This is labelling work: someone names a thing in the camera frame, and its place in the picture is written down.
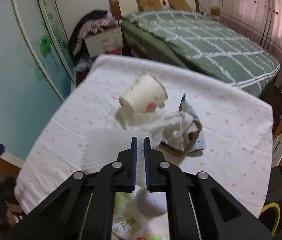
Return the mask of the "white paper cup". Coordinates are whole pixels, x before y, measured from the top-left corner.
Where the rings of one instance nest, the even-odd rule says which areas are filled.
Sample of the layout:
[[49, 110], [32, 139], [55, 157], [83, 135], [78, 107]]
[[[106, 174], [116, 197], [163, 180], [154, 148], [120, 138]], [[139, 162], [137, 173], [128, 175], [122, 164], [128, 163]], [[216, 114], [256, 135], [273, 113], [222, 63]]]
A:
[[163, 84], [152, 74], [144, 74], [119, 97], [119, 103], [133, 113], [145, 113], [154, 111], [167, 99]]

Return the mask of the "yellow rimmed trash bin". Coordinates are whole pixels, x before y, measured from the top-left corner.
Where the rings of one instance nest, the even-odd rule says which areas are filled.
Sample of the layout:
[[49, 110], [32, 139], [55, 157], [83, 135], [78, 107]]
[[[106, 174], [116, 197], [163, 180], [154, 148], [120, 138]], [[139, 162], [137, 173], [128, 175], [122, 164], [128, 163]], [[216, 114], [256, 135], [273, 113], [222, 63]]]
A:
[[276, 203], [269, 203], [262, 207], [258, 220], [266, 226], [272, 236], [275, 235], [281, 216], [280, 207]]

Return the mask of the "white plastic bottle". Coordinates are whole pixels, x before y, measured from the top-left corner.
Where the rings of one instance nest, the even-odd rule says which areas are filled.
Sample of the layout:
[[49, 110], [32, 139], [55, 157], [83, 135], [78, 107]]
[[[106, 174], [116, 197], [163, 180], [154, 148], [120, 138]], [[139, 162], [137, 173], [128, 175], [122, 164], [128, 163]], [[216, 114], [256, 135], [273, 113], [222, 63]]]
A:
[[117, 193], [112, 239], [169, 239], [166, 195], [137, 187], [133, 193]]

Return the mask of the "brown cardboard box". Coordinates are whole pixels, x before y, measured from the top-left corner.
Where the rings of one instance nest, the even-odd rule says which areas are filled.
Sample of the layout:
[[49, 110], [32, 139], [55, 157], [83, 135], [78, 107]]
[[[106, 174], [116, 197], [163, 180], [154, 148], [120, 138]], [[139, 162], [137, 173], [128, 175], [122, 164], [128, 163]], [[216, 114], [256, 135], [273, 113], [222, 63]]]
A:
[[194, 120], [182, 134], [179, 142], [174, 142], [172, 146], [165, 142], [161, 142], [159, 147], [175, 157], [181, 157], [194, 151], [193, 147], [199, 138], [201, 130], [201, 122]]

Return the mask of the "white crumpled tissue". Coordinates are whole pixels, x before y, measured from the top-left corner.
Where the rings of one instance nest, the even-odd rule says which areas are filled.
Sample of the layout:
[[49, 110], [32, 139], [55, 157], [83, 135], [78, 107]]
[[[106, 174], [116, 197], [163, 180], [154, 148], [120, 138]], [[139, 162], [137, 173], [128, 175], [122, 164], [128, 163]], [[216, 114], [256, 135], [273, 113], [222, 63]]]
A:
[[124, 130], [151, 133], [153, 142], [173, 145], [179, 142], [184, 131], [185, 117], [181, 112], [158, 109], [155, 112], [132, 113], [120, 108], [114, 115], [117, 126]]

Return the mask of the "blue white wrapper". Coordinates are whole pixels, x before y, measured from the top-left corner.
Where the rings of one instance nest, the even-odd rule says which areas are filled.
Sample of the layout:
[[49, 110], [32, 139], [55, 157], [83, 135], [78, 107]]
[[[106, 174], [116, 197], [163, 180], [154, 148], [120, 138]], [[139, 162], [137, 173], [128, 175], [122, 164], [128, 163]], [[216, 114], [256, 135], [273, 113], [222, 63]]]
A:
[[[195, 112], [194, 108], [191, 106], [191, 104], [186, 100], [186, 94], [184, 93], [182, 98], [181, 98], [181, 102], [179, 105], [179, 111], [181, 113], [184, 114], [185, 117], [185, 125], [183, 125], [183, 129], [185, 132], [185, 130], [191, 125], [191, 123], [194, 120], [200, 121], [197, 113]], [[199, 138], [196, 141], [194, 147], [193, 147], [194, 151], [193, 152], [198, 152], [198, 151], [202, 151], [206, 149], [205, 146], [205, 139], [204, 139], [204, 133], [203, 133], [203, 127], [202, 130], [200, 132]]]

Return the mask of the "green painted wardrobe door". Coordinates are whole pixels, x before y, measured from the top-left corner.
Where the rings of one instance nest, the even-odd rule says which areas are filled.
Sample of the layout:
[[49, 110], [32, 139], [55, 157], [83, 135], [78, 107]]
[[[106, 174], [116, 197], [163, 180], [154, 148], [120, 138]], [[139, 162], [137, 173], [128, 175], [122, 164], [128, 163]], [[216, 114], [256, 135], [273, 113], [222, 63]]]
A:
[[0, 143], [25, 159], [74, 87], [55, 0], [0, 0]]

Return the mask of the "white dotted table cloth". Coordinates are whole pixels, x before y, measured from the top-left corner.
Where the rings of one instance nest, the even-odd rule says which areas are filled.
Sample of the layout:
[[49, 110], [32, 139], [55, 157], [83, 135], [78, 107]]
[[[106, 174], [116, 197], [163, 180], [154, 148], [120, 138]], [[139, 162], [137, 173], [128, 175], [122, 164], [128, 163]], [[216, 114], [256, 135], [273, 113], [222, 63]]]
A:
[[[206, 149], [175, 157], [151, 133], [124, 130], [114, 115], [119, 97], [144, 74], [165, 87], [157, 107], [179, 112], [183, 94], [203, 126]], [[104, 55], [52, 117], [17, 177], [15, 197], [28, 215], [69, 198], [89, 177], [96, 183], [79, 211], [79, 239], [112, 238], [121, 151], [137, 138], [136, 187], [146, 188], [144, 139], [163, 153], [169, 239], [271, 239], [258, 220], [272, 162], [272, 107], [211, 77], [154, 61]]]

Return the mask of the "white bedside table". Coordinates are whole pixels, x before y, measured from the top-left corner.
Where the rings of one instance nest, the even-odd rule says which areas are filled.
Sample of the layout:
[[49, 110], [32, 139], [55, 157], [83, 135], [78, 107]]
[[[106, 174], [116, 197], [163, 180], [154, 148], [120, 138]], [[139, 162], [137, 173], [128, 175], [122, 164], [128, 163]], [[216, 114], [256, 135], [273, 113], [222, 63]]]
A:
[[96, 35], [87, 36], [84, 43], [91, 59], [105, 53], [105, 49], [111, 46], [123, 48], [124, 41], [121, 27], [113, 27]]

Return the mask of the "green plaid bed quilt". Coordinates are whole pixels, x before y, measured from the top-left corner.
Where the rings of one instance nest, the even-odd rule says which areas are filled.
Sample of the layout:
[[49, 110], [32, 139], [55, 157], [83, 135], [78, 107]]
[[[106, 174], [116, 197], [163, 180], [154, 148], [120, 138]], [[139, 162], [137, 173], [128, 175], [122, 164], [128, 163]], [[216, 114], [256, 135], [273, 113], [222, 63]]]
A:
[[131, 12], [121, 30], [129, 45], [154, 61], [211, 76], [256, 97], [280, 70], [261, 46], [198, 12]]

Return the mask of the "dark clothes pile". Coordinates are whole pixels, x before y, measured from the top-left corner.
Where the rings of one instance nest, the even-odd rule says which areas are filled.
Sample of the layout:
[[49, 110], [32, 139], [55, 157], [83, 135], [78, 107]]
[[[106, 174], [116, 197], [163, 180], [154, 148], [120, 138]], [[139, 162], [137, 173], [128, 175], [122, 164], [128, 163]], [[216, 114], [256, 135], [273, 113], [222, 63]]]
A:
[[74, 66], [87, 55], [87, 49], [82, 48], [84, 39], [89, 35], [101, 33], [104, 29], [115, 27], [117, 20], [106, 10], [93, 10], [86, 14], [74, 28], [69, 42], [68, 50]]

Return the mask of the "left brown pillow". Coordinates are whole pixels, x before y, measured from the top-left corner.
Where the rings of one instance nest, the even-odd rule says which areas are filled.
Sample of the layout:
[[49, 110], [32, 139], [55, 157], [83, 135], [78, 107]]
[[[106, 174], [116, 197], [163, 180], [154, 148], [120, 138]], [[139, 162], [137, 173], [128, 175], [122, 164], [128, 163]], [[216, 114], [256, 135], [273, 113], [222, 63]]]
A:
[[163, 10], [160, 0], [137, 0], [140, 11], [160, 11]]

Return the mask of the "brown pillow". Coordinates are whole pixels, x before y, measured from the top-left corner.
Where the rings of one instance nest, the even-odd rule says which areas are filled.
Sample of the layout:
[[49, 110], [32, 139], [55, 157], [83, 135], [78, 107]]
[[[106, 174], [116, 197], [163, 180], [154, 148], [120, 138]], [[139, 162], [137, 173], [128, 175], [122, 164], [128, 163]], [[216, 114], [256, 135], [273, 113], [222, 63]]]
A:
[[168, 0], [169, 5], [174, 10], [194, 11], [186, 0]]
[[137, 0], [140, 11], [160, 11], [163, 10], [160, 0]]

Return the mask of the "wooden bed headboard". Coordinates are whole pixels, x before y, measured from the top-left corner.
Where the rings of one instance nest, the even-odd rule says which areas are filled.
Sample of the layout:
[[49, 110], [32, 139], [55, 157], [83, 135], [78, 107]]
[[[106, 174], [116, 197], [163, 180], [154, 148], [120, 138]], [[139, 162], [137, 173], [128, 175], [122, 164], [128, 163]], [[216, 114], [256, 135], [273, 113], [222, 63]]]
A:
[[110, 9], [112, 15], [121, 20], [132, 12], [182, 9], [182, 4], [187, 4], [189, 11], [200, 12], [198, 0], [110, 0]]

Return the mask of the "right brown pillow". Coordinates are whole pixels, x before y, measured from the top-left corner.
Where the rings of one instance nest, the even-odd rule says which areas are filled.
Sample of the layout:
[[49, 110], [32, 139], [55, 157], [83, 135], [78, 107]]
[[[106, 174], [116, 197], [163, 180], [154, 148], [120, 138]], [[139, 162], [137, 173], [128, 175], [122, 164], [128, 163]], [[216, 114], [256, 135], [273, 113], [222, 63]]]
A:
[[186, 0], [168, 0], [169, 5], [174, 10], [194, 11]]

